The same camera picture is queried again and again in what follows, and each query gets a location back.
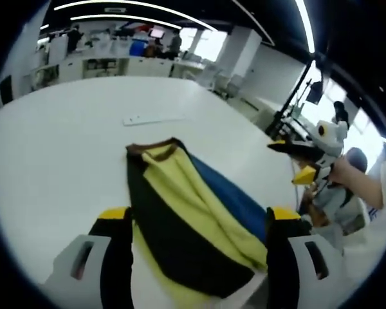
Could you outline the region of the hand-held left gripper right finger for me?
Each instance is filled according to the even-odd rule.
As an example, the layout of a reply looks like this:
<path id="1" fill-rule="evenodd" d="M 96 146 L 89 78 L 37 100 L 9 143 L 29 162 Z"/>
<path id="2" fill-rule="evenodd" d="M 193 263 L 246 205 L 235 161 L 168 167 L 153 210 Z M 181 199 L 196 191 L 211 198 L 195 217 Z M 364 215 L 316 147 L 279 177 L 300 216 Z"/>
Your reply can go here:
<path id="1" fill-rule="evenodd" d="M 334 308 L 342 253 L 314 234 L 299 214 L 269 207 L 266 215 L 268 308 Z"/>

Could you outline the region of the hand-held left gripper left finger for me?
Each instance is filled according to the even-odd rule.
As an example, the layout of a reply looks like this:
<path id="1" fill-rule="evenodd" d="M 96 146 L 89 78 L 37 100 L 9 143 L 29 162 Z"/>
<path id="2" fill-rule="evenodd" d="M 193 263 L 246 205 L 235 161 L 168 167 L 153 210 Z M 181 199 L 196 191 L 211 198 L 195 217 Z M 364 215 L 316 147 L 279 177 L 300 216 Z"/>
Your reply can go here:
<path id="1" fill-rule="evenodd" d="M 133 308 L 133 218 L 107 209 L 54 259 L 43 290 L 59 308 Z"/>

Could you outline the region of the person's right hand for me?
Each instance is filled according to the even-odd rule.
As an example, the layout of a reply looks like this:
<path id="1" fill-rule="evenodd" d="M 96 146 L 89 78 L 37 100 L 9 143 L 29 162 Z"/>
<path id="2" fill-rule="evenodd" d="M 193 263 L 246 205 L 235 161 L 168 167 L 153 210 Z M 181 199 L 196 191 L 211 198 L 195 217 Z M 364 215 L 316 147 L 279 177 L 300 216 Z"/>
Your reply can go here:
<path id="1" fill-rule="evenodd" d="M 329 180 L 355 191 L 360 175 L 361 172 L 348 162 L 347 157 L 342 156 L 333 163 Z"/>

